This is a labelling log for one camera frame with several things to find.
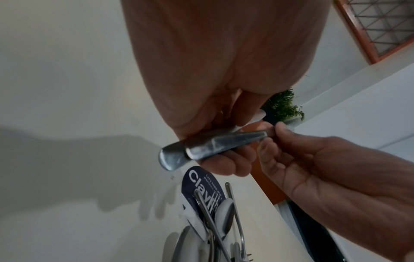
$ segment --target table surface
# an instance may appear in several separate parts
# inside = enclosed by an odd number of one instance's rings
[[[118,1],[0,3],[0,260],[170,260],[176,141],[134,62]],[[233,186],[255,261],[311,261],[255,180]],[[227,244],[237,238],[234,231]]]

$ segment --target green plant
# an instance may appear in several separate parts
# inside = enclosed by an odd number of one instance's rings
[[[279,121],[285,121],[297,116],[301,116],[301,120],[303,120],[305,117],[305,113],[301,110],[302,107],[292,104],[294,95],[292,89],[289,89],[282,93],[278,93],[267,100],[266,103],[268,108],[271,109],[276,119]]]

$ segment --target orange object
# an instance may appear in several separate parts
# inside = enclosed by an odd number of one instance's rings
[[[256,131],[257,127],[262,122],[263,120],[260,120],[259,122],[245,126],[243,127],[242,131]],[[250,144],[250,146],[252,146],[257,151],[259,142],[253,142]],[[266,194],[266,196],[269,198],[273,205],[287,199],[286,194],[277,185],[275,185],[275,183],[273,183],[272,180],[270,180],[270,178],[268,178],[263,173],[262,167],[260,166],[259,158],[256,158],[256,160],[251,165],[252,169],[250,174],[252,175],[254,180],[256,180],[260,188],[263,190],[263,192]]]

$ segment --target hand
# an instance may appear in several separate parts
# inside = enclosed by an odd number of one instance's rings
[[[122,0],[135,58],[165,122],[180,139],[246,124],[308,69],[331,1]],[[248,175],[248,146],[204,160]]]
[[[263,123],[261,129],[271,126]],[[337,137],[276,125],[258,147],[263,172],[322,225],[390,260],[414,250],[414,164]]]

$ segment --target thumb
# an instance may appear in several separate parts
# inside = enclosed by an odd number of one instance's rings
[[[232,108],[231,119],[233,124],[244,126],[247,124],[271,95],[260,95],[243,91]]]
[[[278,122],[275,129],[279,146],[294,155],[314,155],[327,146],[326,138],[296,134],[283,122]]]

